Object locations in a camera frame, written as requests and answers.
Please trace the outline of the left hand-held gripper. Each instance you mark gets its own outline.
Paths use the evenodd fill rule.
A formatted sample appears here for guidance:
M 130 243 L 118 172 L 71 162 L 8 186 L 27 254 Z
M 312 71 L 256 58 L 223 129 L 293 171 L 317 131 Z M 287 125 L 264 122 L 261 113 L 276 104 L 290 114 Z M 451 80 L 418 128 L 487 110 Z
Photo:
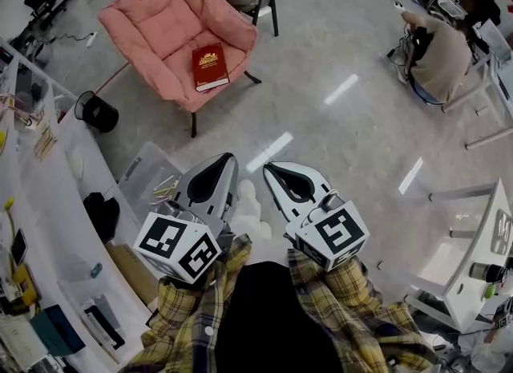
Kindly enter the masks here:
M 212 156 L 181 177 L 174 201 L 212 204 L 213 213 L 224 213 L 232 206 L 238 173 L 232 153 Z M 169 214 L 147 215 L 133 248 L 159 272 L 193 284 L 215 260 L 226 258 L 234 233 L 218 217 L 204 221 L 175 203 L 169 207 Z

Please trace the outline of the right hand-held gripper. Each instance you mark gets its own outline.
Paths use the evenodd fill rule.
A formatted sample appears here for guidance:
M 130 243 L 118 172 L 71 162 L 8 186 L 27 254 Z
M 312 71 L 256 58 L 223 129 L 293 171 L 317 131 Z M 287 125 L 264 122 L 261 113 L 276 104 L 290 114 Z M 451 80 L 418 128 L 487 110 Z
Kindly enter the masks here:
M 263 173 L 278 209 L 290 221 L 285 236 L 295 249 L 328 272 L 362 249 L 370 231 L 352 201 L 343 201 L 336 191 L 328 193 L 333 187 L 319 171 L 281 161 L 265 164 Z M 325 194 L 300 215 L 305 200 L 320 200 Z

